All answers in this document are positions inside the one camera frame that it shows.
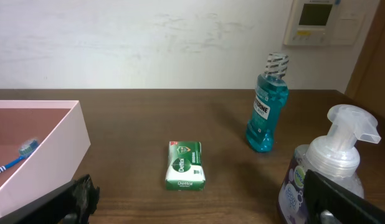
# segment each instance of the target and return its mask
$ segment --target pink box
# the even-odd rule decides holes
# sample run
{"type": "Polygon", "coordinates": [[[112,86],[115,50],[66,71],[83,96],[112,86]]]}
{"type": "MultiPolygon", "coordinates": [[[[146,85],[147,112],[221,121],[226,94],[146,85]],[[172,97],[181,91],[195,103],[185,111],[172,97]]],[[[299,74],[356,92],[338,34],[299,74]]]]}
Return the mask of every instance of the pink box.
{"type": "Polygon", "coordinates": [[[72,179],[90,146],[79,101],[0,100],[0,166],[29,139],[35,152],[0,174],[0,218],[72,179]]]}

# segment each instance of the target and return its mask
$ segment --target wooden door frame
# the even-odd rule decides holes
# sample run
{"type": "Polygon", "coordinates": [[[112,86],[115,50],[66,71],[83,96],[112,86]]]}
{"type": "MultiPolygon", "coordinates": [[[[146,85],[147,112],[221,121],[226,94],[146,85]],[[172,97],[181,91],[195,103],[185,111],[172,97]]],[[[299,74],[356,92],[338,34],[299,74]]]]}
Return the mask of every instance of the wooden door frame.
{"type": "Polygon", "coordinates": [[[377,12],[374,16],[373,23],[368,32],[366,41],[364,42],[363,48],[359,59],[356,62],[356,66],[353,70],[352,76],[346,88],[345,94],[354,99],[360,88],[361,80],[367,73],[368,67],[373,59],[374,53],[379,45],[381,34],[385,29],[385,0],[380,0],[377,12]]]}

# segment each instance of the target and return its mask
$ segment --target brown tabletop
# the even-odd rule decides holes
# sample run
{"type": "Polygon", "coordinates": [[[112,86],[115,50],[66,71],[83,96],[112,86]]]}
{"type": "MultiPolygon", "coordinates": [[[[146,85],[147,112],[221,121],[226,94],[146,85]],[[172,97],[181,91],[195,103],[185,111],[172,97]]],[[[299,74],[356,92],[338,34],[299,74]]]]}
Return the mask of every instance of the brown tabletop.
{"type": "MultiPolygon", "coordinates": [[[[245,140],[253,90],[0,90],[0,100],[80,100],[92,145],[75,177],[101,199],[90,223],[279,223],[276,201],[294,149],[326,135],[337,91],[292,90],[273,151],[245,140]],[[169,141],[201,141],[202,192],[167,191],[169,141]]],[[[385,119],[378,145],[358,142],[367,200],[385,210],[385,119]]]]}

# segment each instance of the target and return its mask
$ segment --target white pump nozzle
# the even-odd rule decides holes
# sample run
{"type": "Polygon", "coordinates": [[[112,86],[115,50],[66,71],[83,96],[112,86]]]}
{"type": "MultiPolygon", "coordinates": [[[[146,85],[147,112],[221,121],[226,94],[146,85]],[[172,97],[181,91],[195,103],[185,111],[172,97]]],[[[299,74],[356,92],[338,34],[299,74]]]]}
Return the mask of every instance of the white pump nozzle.
{"type": "Polygon", "coordinates": [[[333,123],[330,131],[310,144],[307,158],[315,168],[328,175],[351,176],[360,163],[354,144],[357,140],[379,143],[378,122],[367,111],[351,105],[336,105],[327,117],[333,123]]]}

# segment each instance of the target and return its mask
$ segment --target clear plastic bottle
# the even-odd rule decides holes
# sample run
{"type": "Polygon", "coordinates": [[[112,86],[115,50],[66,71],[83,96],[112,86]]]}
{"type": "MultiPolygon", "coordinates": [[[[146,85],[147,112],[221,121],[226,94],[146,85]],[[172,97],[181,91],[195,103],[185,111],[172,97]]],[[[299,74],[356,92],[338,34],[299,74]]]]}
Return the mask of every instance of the clear plastic bottle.
{"type": "MultiPolygon", "coordinates": [[[[381,140],[376,130],[378,122],[367,111],[351,105],[332,107],[328,119],[333,125],[327,136],[320,136],[310,145],[295,149],[278,195],[278,209],[285,223],[306,223],[308,212],[303,200],[303,188],[308,169],[364,198],[363,186],[355,173],[360,156],[354,144],[357,140],[377,144],[381,140]]],[[[333,218],[330,213],[326,215],[329,219],[333,218]]]]}
{"type": "Polygon", "coordinates": [[[246,130],[247,140],[257,152],[269,152],[273,148],[280,110],[288,98],[287,84],[282,80],[287,72],[287,63],[285,54],[270,54],[265,72],[257,77],[254,111],[246,130]]]}

